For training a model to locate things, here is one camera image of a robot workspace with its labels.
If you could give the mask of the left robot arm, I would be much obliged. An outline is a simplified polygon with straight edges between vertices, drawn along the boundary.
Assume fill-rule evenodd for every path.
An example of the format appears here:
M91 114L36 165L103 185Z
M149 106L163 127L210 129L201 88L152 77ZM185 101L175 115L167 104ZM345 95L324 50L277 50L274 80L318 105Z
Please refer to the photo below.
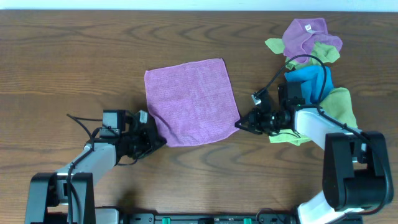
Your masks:
M140 110L105 110L101 126L88 131L82 152L55 172L30 181L26 223L122 223L117 208L95 205L94 187L128 156L133 163L165 145L154 118Z

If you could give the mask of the pink purple microfiber cloth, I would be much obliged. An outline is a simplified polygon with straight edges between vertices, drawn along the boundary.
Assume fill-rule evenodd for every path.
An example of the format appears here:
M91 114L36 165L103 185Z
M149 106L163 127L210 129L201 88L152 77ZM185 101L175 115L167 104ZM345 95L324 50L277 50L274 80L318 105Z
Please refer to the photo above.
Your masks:
M200 146L237 131L240 118L224 60L146 71L147 108L169 147Z

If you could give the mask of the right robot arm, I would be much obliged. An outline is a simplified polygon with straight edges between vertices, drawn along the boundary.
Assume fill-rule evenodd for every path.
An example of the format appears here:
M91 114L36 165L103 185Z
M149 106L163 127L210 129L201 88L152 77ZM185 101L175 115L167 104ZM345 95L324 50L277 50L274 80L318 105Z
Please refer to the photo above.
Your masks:
M383 134L364 132L308 105L301 84L278 86L279 109L272 110L268 91L252 95L255 108L235 123L253 134L276 136L283 129L310 138L323 149L322 191L296 207L281 223L349 223L379 212L394 197Z

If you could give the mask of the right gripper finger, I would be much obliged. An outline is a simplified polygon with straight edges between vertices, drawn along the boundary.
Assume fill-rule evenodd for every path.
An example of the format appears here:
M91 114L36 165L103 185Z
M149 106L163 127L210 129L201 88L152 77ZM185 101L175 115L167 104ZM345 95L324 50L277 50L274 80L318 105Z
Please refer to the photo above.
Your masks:
M257 113L255 111L249 112L235 122L234 125L236 128L255 128L257 125Z
M240 124L235 124L235 127L238 128L238 129L247 131L247 132L249 132L249 133L256 134L256 135L262 135L262 134L263 134L262 131L258 131L258 130L256 130L256 129L254 129L253 127L250 127L250 126L249 126L249 127L245 127L245 126L242 126L242 125L240 125Z

